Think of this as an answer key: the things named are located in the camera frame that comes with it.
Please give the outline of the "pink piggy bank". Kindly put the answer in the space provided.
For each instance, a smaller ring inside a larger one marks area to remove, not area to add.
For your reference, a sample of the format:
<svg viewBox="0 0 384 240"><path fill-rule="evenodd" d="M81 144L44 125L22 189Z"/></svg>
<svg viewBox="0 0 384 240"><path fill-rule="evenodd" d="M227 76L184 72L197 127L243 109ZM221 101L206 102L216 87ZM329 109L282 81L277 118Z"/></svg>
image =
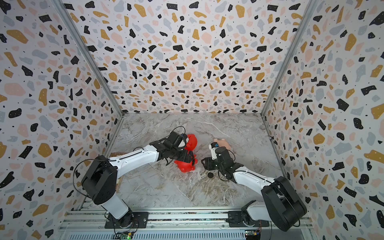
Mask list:
<svg viewBox="0 0 384 240"><path fill-rule="evenodd" d="M227 150L231 150L230 144L225 139L214 139L214 142L216 142L219 147L225 147Z"/></svg>

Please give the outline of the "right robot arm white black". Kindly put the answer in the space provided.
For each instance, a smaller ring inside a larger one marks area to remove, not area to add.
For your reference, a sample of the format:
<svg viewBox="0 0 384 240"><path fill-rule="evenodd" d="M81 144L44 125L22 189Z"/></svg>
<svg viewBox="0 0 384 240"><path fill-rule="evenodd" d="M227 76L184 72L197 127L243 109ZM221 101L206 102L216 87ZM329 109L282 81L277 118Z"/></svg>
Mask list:
<svg viewBox="0 0 384 240"><path fill-rule="evenodd" d="M270 178L249 170L231 157L231 151L214 142L209 145L211 157L204 158L202 164L208 171L218 171L218 177L225 182L243 185L263 197L264 204L250 201L240 211L229 214L231 225L253 227L263 222L272 222L281 231L299 227L300 219L308 210L290 181L281 176Z"/></svg>

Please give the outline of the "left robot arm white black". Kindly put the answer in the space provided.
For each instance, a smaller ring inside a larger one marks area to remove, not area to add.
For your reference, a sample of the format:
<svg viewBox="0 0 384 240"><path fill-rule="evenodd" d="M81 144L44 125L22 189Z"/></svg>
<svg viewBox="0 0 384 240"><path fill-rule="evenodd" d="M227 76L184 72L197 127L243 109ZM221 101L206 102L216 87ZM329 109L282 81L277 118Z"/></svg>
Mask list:
<svg viewBox="0 0 384 240"><path fill-rule="evenodd" d="M81 186L94 204L102 206L113 221L121 222L125 227L130 223L133 213L116 193L117 180L139 167L161 160L174 161L183 173L193 171L198 163L193 153L197 143L193 134L172 131L167 137L131 153L112 158L99 156L92 160Z"/></svg>

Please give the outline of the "wooden chessboard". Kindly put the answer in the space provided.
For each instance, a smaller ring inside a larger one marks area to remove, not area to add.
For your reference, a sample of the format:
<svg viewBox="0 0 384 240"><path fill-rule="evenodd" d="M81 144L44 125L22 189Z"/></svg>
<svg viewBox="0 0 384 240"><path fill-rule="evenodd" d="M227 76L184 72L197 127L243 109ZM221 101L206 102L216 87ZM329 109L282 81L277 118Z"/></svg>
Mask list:
<svg viewBox="0 0 384 240"><path fill-rule="evenodd" d="M110 158L121 157L124 154L125 153L110 153ZM121 170L120 170L123 163L124 163L124 161L111 162L111 164L118 170L118 178L117 178L117 182L116 182L116 193L119 193L121 184L123 182L123 177L122 177Z"/></svg>

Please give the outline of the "right circuit board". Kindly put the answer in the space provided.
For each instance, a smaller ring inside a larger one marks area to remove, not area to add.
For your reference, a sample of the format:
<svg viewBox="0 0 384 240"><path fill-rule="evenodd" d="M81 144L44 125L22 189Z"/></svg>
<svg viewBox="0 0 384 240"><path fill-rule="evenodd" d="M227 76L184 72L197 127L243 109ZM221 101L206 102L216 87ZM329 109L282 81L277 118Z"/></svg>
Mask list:
<svg viewBox="0 0 384 240"><path fill-rule="evenodd" d="M246 240L260 240L261 232L260 230L255 231L245 231Z"/></svg>

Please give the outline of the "circuit board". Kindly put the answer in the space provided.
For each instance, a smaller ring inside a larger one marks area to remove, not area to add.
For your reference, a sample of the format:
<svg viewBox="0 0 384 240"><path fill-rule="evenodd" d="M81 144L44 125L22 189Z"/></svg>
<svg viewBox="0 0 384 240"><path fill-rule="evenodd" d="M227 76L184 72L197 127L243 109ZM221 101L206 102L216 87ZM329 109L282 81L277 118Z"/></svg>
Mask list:
<svg viewBox="0 0 384 240"><path fill-rule="evenodd" d="M260 240L261 232L260 230L255 231L245 231L246 240Z"/></svg>
<svg viewBox="0 0 384 240"><path fill-rule="evenodd" d="M133 232L123 232L120 234L120 240L132 240L134 236Z"/></svg>

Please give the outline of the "left circuit board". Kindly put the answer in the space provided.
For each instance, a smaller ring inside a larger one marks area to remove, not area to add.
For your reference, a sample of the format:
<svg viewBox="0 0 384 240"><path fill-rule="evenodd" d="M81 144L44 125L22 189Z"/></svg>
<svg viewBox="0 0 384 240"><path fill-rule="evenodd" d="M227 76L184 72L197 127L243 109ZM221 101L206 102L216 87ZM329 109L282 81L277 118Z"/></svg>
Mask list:
<svg viewBox="0 0 384 240"><path fill-rule="evenodd" d="M120 240L132 240L134 236L133 232L123 232L120 234Z"/></svg>

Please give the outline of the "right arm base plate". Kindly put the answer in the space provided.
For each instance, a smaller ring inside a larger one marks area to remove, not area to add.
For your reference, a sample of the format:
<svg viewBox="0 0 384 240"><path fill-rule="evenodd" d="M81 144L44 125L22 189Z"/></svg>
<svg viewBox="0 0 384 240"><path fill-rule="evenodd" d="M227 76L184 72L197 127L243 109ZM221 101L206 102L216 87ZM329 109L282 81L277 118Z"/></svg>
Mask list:
<svg viewBox="0 0 384 240"><path fill-rule="evenodd" d="M226 222L229 223L231 228L236 227L269 227L270 222L264 220L253 220L246 211L229 211Z"/></svg>

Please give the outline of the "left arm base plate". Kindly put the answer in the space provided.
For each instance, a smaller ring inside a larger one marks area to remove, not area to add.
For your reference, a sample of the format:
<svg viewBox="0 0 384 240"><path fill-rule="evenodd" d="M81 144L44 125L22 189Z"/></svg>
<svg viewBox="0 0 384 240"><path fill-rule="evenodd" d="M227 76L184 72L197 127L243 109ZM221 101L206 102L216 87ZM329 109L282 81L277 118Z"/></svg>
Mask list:
<svg viewBox="0 0 384 240"><path fill-rule="evenodd" d="M148 212L127 212L121 219L117 220L112 214L108 214L105 229L128 230L145 229L148 223Z"/></svg>

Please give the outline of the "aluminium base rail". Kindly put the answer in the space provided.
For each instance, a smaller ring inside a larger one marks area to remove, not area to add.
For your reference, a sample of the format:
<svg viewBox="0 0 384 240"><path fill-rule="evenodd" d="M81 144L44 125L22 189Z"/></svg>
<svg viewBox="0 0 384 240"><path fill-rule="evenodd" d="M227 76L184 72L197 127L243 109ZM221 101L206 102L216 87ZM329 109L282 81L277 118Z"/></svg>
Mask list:
<svg viewBox="0 0 384 240"><path fill-rule="evenodd" d="M299 227L283 232L270 222L269 227L231 228L226 222L230 207L149 208L133 212L148 212L145 229L105 229L107 212L70 211L59 228L59 240L120 240L123 232L133 232L133 240L245 240L245 231L260 230L261 240L315 240L316 233L309 217L300 220Z"/></svg>

